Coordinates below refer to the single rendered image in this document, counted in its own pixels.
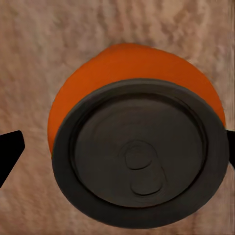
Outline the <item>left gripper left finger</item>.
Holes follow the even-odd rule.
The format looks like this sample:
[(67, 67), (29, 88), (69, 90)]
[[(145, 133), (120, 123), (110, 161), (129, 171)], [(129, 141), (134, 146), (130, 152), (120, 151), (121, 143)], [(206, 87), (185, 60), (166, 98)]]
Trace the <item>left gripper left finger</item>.
[(0, 136), (0, 188), (25, 149), (20, 130)]

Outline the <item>can of soda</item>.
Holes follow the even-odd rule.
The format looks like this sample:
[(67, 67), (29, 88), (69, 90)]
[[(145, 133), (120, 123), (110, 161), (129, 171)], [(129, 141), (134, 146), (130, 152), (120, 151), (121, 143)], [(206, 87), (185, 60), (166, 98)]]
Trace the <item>can of soda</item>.
[(47, 138), (64, 196), (123, 229), (158, 228), (199, 210), (230, 156), (207, 77), (175, 54), (134, 43), (103, 50), (64, 83)]

